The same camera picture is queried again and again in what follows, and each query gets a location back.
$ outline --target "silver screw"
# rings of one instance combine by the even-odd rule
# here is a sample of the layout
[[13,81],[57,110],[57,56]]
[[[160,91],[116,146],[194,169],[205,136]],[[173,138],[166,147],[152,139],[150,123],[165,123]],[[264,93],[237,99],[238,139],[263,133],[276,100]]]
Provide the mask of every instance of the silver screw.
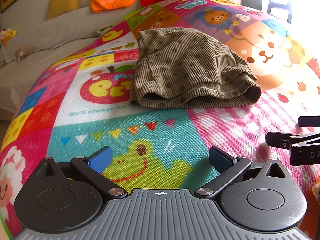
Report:
[[109,190],[109,194],[113,196],[121,196],[124,194],[124,190],[122,188],[114,187]]
[[197,193],[201,196],[209,196],[213,193],[213,191],[210,188],[202,187],[202,188],[197,189]]

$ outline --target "yellow plush toy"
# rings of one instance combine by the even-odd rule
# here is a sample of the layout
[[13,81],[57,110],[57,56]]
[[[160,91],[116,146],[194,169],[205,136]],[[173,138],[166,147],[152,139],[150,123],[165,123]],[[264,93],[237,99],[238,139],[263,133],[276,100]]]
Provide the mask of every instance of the yellow plush toy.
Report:
[[13,38],[15,35],[17,35],[16,30],[12,30],[10,28],[8,29],[3,29],[0,31],[0,45],[7,45],[7,41]]

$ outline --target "bunting flag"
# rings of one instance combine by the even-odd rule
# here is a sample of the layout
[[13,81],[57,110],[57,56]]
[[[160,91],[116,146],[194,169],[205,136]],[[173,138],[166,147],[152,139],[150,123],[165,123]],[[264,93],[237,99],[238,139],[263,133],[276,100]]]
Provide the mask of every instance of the bunting flag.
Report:
[[77,141],[78,141],[79,144],[82,144],[83,141],[84,141],[84,139],[87,138],[87,136],[88,136],[87,134],[77,135],[77,136],[76,136],[76,139],[77,139]]
[[92,136],[97,140],[97,141],[100,141],[102,136],[104,135],[105,132],[94,132],[92,134]]
[[67,143],[71,140],[71,137],[64,137],[64,138],[60,138],[63,145],[66,146]]
[[163,121],[164,124],[166,124],[167,126],[173,128],[174,127],[174,122],[176,121],[176,119],[169,119],[169,120],[165,120]]
[[109,131],[109,133],[110,133],[114,138],[117,139],[117,138],[119,137],[121,131],[122,131],[122,128]]
[[127,127],[127,129],[129,130],[129,132],[132,133],[133,135],[136,135],[136,134],[137,134],[139,128],[140,128],[140,125]]
[[144,125],[148,127],[151,131],[154,131],[158,122],[147,122]]

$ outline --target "white sheet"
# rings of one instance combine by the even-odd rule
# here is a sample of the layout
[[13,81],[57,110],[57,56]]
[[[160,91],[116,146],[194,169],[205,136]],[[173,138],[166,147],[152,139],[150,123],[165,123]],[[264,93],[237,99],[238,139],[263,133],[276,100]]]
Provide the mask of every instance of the white sheet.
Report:
[[14,113],[36,79],[50,65],[88,46],[96,38],[78,39],[56,48],[31,54],[0,68],[0,108]]

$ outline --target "pink and white checkered pattern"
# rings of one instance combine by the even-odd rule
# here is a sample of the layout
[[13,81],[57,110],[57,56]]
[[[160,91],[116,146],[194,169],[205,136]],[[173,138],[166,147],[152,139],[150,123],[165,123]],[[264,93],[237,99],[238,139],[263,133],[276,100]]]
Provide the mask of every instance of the pink and white checkered pattern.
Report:
[[304,130],[265,91],[252,106],[189,109],[187,112],[208,147],[215,145],[232,156],[244,155],[253,162],[276,157],[304,194],[320,174],[319,165],[291,166],[288,150],[267,146],[265,136],[270,131],[304,133]]

